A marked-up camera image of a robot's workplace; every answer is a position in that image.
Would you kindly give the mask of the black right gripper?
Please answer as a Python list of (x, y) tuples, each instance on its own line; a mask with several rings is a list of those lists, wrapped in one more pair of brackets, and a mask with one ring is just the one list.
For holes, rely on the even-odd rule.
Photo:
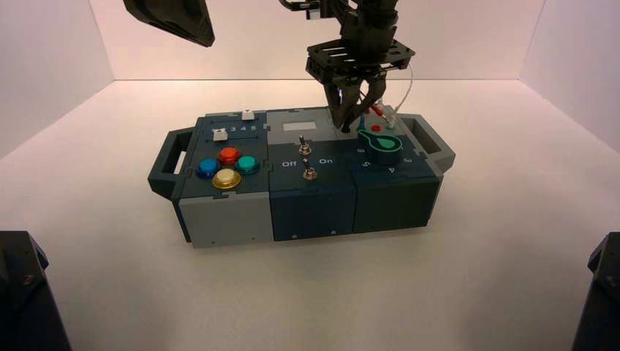
[[(395, 39), (396, 11), (345, 11), (339, 17), (340, 37), (307, 48), (306, 71), (324, 84), (333, 125), (350, 133), (350, 125), (363, 115), (386, 90), (386, 76), (375, 75), (392, 69), (406, 69), (415, 52)], [(360, 91), (362, 81), (368, 91)]]

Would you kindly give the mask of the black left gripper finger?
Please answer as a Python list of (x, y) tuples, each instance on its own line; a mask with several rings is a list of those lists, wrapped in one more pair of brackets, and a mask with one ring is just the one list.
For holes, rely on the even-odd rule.
[(215, 34), (203, 0), (124, 0), (126, 10), (138, 21), (209, 48)]

